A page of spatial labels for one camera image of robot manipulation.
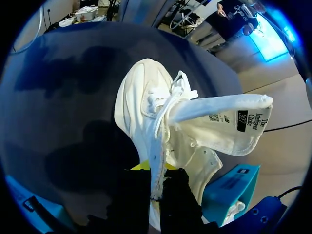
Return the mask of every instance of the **yellow object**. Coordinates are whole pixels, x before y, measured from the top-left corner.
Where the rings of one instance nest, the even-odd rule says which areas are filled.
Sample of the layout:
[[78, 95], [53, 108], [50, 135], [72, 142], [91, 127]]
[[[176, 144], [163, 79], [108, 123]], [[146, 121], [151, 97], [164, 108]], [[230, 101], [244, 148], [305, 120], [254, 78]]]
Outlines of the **yellow object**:
[[[175, 168], [174, 166], [170, 165], [169, 163], [165, 163], [165, 167], [168, 170], [177, 170], [177, 168]], [[150, 163], [149, 163], [148, 160], [146, 160], [146, 161], [142, 162], [141, 164], [135, 166], [131, 170], [138, 171], [138, 170], [142, 170], [142, 169], [146, 170], [146, 171], [150, 170]]]

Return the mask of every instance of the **white sneaker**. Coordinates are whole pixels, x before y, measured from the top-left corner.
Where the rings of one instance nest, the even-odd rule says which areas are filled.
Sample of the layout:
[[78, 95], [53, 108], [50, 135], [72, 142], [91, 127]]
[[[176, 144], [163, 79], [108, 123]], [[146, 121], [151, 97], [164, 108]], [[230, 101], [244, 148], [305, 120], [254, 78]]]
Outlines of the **white sneaker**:
[[[148, 58], [130, 69], [119, 88], [115, 122], [134, 143], [140, 162], [150, 162], [152, 200], [161, 198], [167, 161], [186, 170], [201, 204], [206, 184], [222, 167], [214, 150], [248, 154], [263, 133], [273, 101], [262, 95], [193, 100], [197, 97], [182, 71], [173, 81], [159, 62]], [[160, 230], [155, 204], [150, 224]]]

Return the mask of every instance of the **table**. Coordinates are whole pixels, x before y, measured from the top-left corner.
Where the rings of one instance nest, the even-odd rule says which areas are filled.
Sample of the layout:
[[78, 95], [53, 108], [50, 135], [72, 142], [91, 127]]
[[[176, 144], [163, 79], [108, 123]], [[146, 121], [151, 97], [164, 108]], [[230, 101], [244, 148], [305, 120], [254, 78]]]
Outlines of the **table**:
[[[238, 77], [174, 35], [117, 22], [59, 28], [12, 56], [0, 86], [0, 157], [6, 173], [63, 204], [78, 223], [104, 217], [117, 173], [139, 158], [113, 118], [116, 95], [137, 61], [184, 71], [200, 97], [241, 93]], [[229, 171], [243, 160], [219, 154]]]

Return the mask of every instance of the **blue light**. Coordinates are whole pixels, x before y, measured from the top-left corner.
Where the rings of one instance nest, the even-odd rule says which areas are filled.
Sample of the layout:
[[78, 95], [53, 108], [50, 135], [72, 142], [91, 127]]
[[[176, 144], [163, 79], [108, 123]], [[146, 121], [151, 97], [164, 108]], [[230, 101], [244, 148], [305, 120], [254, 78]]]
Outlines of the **blue light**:
[[287, 53], [288, 49], [284, 42], [267, 20], [260, 14], [257, 15], [257, 20], [259, 25], [255, 31], [250, 34], [250, 38], [258, 47], [264, 60], [269, 61], [277, 56]]
[[266, 6], [266, 8], [276, 24], [286, 33], [289, 41], [292, 42], [292, 45], [294, 47], [301, 46], [300, 35], [296, 32], [295, 28], [292, 26], [287, 17], [283, 14], [283, 12], [271, 6]]
[[285, 33], [287, 34], [288, 39], [289, 39], [291, 42], [294, 42], [294, 41], [296, 40], [296, 38], [294, 37], [293, 33], [291, 32], [291, 30], [289, 29], [288, 26], [285, 26], [285, 27], [284, 27], [284, 31], [285, 31]]

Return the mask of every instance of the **shoe tongue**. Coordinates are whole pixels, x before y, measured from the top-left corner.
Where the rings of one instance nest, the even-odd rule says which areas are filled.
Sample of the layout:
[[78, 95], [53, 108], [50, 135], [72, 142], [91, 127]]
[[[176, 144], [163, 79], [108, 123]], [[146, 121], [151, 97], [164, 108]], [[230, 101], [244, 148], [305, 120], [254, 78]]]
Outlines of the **shoe tongue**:
[[169, 124], [198, 145], [234, 155], [250, 153], [262, 135], [272, 110], [266, 95], [207, 97], [178, 103]]

